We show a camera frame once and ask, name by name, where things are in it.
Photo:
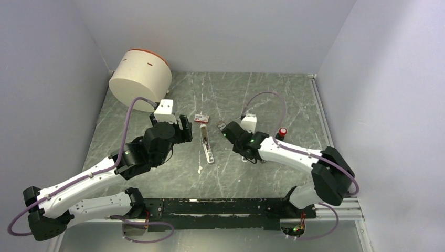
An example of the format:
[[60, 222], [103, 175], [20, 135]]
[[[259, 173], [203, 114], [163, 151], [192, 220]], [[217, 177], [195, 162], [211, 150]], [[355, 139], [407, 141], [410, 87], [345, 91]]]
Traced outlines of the long white stapler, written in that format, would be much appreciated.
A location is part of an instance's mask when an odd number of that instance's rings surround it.
[[214, 163], [214, 155], [212, 153], [210, 143], [209, 143], [209, 135], [208, 135], [208, 129], [205, 124], [200, 125], [200, 133], [201, 133], [201, 139], [202, 139], [202, 145], [205, 151], [205, 156], [207, 163], [213, 164]]

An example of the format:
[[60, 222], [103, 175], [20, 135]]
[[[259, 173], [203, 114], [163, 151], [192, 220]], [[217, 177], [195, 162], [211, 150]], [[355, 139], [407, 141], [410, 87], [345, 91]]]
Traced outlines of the red white staple box sleeve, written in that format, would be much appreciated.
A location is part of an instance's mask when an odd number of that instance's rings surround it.
[[206, 123], [209, 122], [209, 116], [208, 115], [203, 115], [203, 114], [196, 114], [194, 116], [194, 122], [206, 124]]

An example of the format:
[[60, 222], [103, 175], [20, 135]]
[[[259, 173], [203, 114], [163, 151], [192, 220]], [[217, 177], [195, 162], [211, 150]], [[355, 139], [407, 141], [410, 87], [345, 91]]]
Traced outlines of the cardboard tray with staples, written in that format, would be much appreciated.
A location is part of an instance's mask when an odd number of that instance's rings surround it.
[[223, 131], [223, 129], [225, 128], [225, 126], [226, 126], [226, 124], [223, 122], [223, 121], [219, 121], [218, 123], [217, 123], [217, 127], [218, 127], [218, 129], [222, 132]]

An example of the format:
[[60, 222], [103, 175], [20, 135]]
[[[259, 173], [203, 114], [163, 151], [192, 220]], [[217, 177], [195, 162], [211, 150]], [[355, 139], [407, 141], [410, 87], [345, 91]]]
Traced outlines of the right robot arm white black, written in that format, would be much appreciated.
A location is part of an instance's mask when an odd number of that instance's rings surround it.
[[352, 169], [333, 147], [305, 149], [263, 132], [250, 133], [237, 122], [226, 125], [222, 133], [233, 145], [232, 150], [248, 161], [276, 162], [311, 177], [307, 184], [291, 190], [283, 203], [283, 211], [289, 217], [297, 217], [305, 207], [317, 203], [341, 205], [355, 181]]

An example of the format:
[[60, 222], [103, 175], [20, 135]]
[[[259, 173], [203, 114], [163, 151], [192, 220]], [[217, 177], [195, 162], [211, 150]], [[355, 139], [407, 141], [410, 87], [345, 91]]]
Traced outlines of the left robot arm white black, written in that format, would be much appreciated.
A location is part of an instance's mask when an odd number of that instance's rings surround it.
[[163, 165], [174, 145], [193, 139], [192, 126], [183, 114], [176, 118], [173, 114], [152, 113], [150, 121], [152, 127], [143, 136], [121, 145], [88, 170], [52, 187], [25, 189], [29, 235], [43, 241], [91, 219], [114, 215], [141, 217], [145, 203], [136, 188], [107, 197], [90, 196]]

